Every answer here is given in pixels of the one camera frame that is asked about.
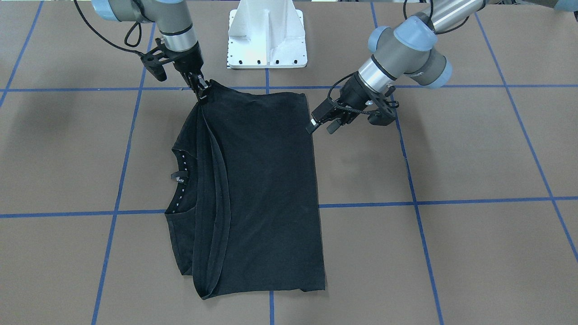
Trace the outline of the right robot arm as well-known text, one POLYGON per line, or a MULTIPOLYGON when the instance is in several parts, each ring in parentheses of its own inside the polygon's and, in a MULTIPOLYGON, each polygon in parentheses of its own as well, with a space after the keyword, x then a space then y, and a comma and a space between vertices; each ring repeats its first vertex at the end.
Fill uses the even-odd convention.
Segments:
POLYGON ((211 84, 202 74, 204 59, 189 8, 184 0, 93 0, 95 12, 104 20, 155 23, 161 34, 147 53, 127 46, 124 51, 139 56, 143 66, 158 81, 167 80, 163 66, 172 63, 198 101, 204 101, 211 84))

